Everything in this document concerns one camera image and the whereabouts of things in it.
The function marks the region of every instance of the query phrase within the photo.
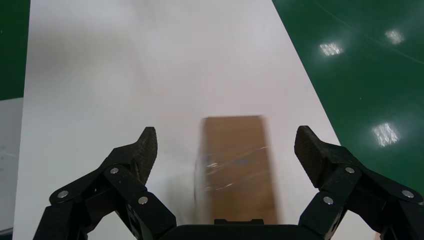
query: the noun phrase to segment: cardboard box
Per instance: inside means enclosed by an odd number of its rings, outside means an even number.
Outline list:
[[[196,193],[207,214],[215,219],[277,224],[272,172],[264,123],[260,116],[208,117],[203,123]]]

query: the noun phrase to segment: green floor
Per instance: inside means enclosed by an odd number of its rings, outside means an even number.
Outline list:
[[[424,2],[274,5],[340,143],[424,195]]]
[[[29,0],[0,0],[0,101],[24,96]]]

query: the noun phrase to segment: black metal bracket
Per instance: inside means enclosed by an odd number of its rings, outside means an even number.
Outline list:
[[[297,130],[294,152],[319,189],[298,225],[215,220],[176,224],[175,216],[145,187],[157,155],[156,132],[147,127],[133,144],[113,149],[100,167],[50,196],[35,240],[86,240],[100,220],[116,212],[137,239],[329,240],[347,210],[382,240],[424,240],[423,197],[363,166],[345,147],[322,142],[308,126]]]

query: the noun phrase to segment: metal screw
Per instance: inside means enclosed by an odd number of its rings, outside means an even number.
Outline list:
[[[140,197],[140,198],[138,199],[138,203],[139,203],[139,204],[141,204],[141,205],[143,205],[143,204],[147,203],[147,201],[148,201],[148,200],[149,200],[149,199],[148,199],[147,197],[142,196],[142,197]]]
[[[346,167],[344,170],[346,170],[346,172],[353,174],[355,172],[355,170],[351,167]]]
[[[67,195],[68,195],[68,191],[63,190],[63,191],[59,192],[59,194],[57,195],[57,197],[60,198],[60,199],[63,199]]]
[[[328,205],[332,205],[334,203],[333,199],[329,196],[325,196],[323,199],[324,199],[324,202]]]
[[[114,167],[114,168],[112,168],[112,169],[110,170],[110,173],[111,173],[111,174],[116,174],[118,171],[119,171],[119,169],[118,169],[118,168],[116,168],[116,167]]]
[[[410,199],[415,197],[414,194],[412,192],[408,191],[408,190],[403,190],[402,194],[405,195],[406,197],[410,198]]]

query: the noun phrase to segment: textured rubber pad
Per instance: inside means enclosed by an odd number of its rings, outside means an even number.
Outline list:
[[[326,166],[326,158],[321,151],[323,144],[325,143],[315,135],[309,126],[300,126],[297,129],[294,153],[315,188],[320,187],[321,177]]]
[[[131,171],[143,185],[146,185],[158,155],[158,140],[155,128],[146,127],[134,145],[135,151],[131,160]]]

